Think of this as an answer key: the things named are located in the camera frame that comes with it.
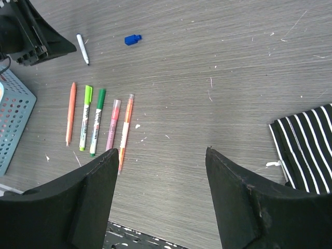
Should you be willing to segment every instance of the blue cap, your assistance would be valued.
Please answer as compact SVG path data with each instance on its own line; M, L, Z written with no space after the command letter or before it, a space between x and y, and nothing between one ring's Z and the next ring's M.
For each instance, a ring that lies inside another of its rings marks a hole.
M139 40L142 39L141 35L130 35L124 39L124 43L128 46L136 44Z

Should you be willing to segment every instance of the orange marker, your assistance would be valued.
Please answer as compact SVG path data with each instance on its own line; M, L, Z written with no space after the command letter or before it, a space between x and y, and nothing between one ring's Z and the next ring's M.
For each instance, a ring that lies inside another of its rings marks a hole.
M71 96L69 98L68 117L67 117L67 132L66 132L67 146L69 146L69 143L72 140L72 130L73 130L74 112L75 112L75 99L76 99L76 83L73 82L72 88L71 88Z
M131 111L133 109L133 104L134 104L134 95L131 94L131 95L129 95L127 110L126 110L126 117L124 118L123 129L122 129L118 175L121 173L121 169L122 169L122 165L123 165L123 158L125 157L125 148L126 148L127 136L128 136L128 131L129 131L129 123L130 123Z

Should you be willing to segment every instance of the black and white striped fabric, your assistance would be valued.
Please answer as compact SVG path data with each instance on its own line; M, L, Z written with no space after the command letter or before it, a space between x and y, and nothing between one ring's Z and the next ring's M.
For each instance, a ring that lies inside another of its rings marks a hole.
M332 191L332 105L270 125L287 184L318 194Z

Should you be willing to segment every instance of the blue plastic basket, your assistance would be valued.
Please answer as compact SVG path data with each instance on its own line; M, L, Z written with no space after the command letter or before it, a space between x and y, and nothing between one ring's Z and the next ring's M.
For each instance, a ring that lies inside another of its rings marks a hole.
M11 72L0 75L0 176L10 164L37 98Z

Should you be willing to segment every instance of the green marker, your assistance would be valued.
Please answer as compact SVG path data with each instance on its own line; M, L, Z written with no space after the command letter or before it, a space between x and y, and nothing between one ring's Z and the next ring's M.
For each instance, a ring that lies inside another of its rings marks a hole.
M92 93L93 93L93 88L91 86L85 86L83 120L82 120L82 129L81 129L81 138L79 141L80 151L85 150L85 144L87 141L89 109L90 109L90 103L92 101Z
M91 157L95 156L95 151L97 148L99 125L100 125L100 119L102 117L102 109L104 106L105 95L106 95L106 89L100 89L98 95L97 109L95 110L94 125L93 125L93 132L92 132L91 145L90 145Z

